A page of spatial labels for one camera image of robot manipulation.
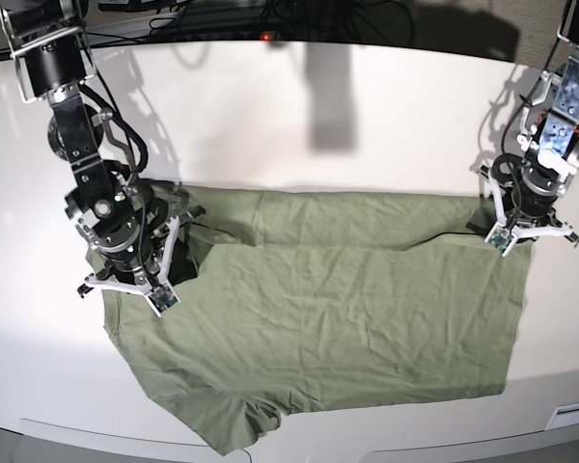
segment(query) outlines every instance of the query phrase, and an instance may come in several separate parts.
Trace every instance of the white tabletop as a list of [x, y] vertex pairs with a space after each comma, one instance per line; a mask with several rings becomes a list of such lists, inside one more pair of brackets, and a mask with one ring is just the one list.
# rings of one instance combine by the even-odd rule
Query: white tabletop
[[[509, 91], [527, 92], [538, 75], [334, 44], [138, 45], [96, 59], [149, 144], [145, 177], [292, 191], [478, 195], [470, 167], [494, 156], [518, 102]], [[47, 144], [50, 117], [45, 103], [20, 101], [12, 63], [0, 63], [0, 427], [21, 431], [33, 420], [201, 445], [139, 388], [103, 331], [100, 293], [77, 296], [90, 270], [63, 211], [74, 180]], [[102, 154], [117, 154], [109, 148]], [[579, 176], [557, 206], [579, 233]], [[248, 450], [255, 462], [358, 461], [376, 449], [540, 431], [556, 405], [576, 401], [579, 248], [546, 238], [535, 247], [503, 395], [291, 416]]]

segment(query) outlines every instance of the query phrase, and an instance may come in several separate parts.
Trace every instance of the olive green shirt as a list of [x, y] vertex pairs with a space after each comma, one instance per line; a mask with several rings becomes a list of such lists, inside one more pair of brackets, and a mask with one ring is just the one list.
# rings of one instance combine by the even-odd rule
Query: olive green shirt
[[502, 259], [476, 198], [155, 187], [199, 276], [158, 318], [104, 291], [106, 330], [148, 397], [225, 454], [281, 414], [504, 390], [530, 246]]

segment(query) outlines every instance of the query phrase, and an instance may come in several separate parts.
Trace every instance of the gray floor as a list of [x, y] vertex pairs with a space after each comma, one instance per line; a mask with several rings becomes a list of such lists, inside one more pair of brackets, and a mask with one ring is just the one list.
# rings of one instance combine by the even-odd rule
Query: gray floor
[[[264, 0], [196, 0], [200, 5], [234, 3], [237, 8]], [[542, 67], [562, 17], [564, 0], [411, 0], [416, 19], [414, 45], [418, 48], [481, 56]], [[399, 16], [391, 8], [390, 15]], [[92, 0], [90, 26], [130, 19], [141, 14], [104, 13]], [[378, 14], [374, 20], [385, 27], [393, 17]], [[560, 46], [555, 63], [565, 61]]]
[[579, 442], [467, 463], [579, 463]]

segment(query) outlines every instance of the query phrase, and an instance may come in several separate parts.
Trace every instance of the metal bracket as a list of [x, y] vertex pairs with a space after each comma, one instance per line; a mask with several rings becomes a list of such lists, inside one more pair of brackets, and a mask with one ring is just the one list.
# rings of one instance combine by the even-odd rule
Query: metal bracket
[[563, 224], [560, 227], [520, 227], [518, 224], [507, 229], [506, 225], [508, 218], [504, 210], [504, 202], [502, 200], [502, 190], [500, 185], [491, 175], [491, 169], [488, 169], [487, 178], [491, 194], [493, 195], [493, 202], [495, 204], [496, 222], [488, 233], [484, 242], [496, 247], [502, 257], [505, 258], [514, 246], [521, 239], [538, 239], [542, 236], [563, 236], [570, 238], [573, 236], [572, 227], [569, 224]]
[[540, 93], [536, 95], [531, 101], [530, 105], [525, 105], [521, 112], [521, 116], [519, 118], [519, 135], [517, 136], [517, 142], [521, 145], [521, 149], [523, 151], [527, 151], [530, 142], [532, 141], [532, 136], [534, 133], [531, 133], [530, 130], [527, 128], [528, 117], [530, 116], [530, 111], [535, 106], [542, 104], [546, 101], [547, 97], [549, 96], [549, 90], [551, 89], [552, 83], [554, 83], [554, 74], [551, 72], [544, 70], [540, 74], [540, 81], [541, 81], [541, 88]]
[[13, 58], [15, 75], [17, 77], [17, 84], [19, 87], [19, 95], [21, 96], [21, 99], [24, 103], [32, 103], [45, 99], [45, 95], [36, 97], [28, 94], [24, 84], [21, 60], [30, 50], [44, 46], [51, 41], [73, 35], [78, 37], [79, 41], [83, 43], [84, 48], [87, 50], [87, 53], [84, 54], [86, 55], [86, 60], [88, 63], [90, 63], [92, 69], [89, 73], [86, 74], [83, 80], [86, 81], [92, 79], [95, 77], [95, 75], [97, 75], [97, 65], [92, 59], [90, 46], [88, 45], [88, 40], [84, 34], [84, 28], [82, 26], [61, 27], [60, 29], [39, 36], [31, 41], [22, 42], [22, 40], [20, 40], [14, 32], [11, 20], [9, 18], [9, 12], [7, 12], [2, 7], [0, 7], [0, 26], [2, 28], [2, 32], [7, 38], [9, 49], [11, 50], [11, 58]]
[[143, 296], [157, 316], [161, 316], [165, 310], [169, 309], [177, 302], [181, 302], [168, 278], [170, 267], [172, 265], [172, 254], [174, 253], [174, 246], [176, 245], [180, 228], [179, 217], [172, 217], [167, 222], [167, 227], [169, 229], [169, 234], [165, 241], [165, 250], [163, 251], [163, 256], [161, 258], [161, 267], [157, 275], [159, 282], [158, 287], [152, 287], [149, 282], [145, 282], [143, 285], [129, 285], [110, 280], [103, 281], [99, 280], [94, 275], [86, 278], [86, 286], [97, 287], [99, 289], [111, 289], [126, 294]]

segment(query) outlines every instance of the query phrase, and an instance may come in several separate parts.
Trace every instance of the black cylindrical motor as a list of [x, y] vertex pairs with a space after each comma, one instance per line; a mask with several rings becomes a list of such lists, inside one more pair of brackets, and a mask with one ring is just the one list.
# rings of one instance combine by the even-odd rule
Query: black cylindrical motor
[[519, 188], [521, 189], [521, 212], [533, 219], [546, 217], [558, 199], [557, 194], [545, 196], [536, 193], [523, 179], [519, 181]]
[[25, 60], [35, 96], [68, 83], [77, 83], [86, 77], [77, 38], [74, 36], [62, 37], [30, 50]]
[[144, 235], [144, 241], [142, 243], [142, 261], [139, 261], [139, 252], [138, 246], [139, 243], [135, 242], [132, 245], [132, 248], [125, 249], [120, 251], [119, 253], [103, 253], [114, 265], [114, 268], [123, 273], [133, 273], [134, 270], [138, 269], [142, 266], [142, 264], [146, 264], [152, 257], [152, 240], [151, 236], [146, 233]]

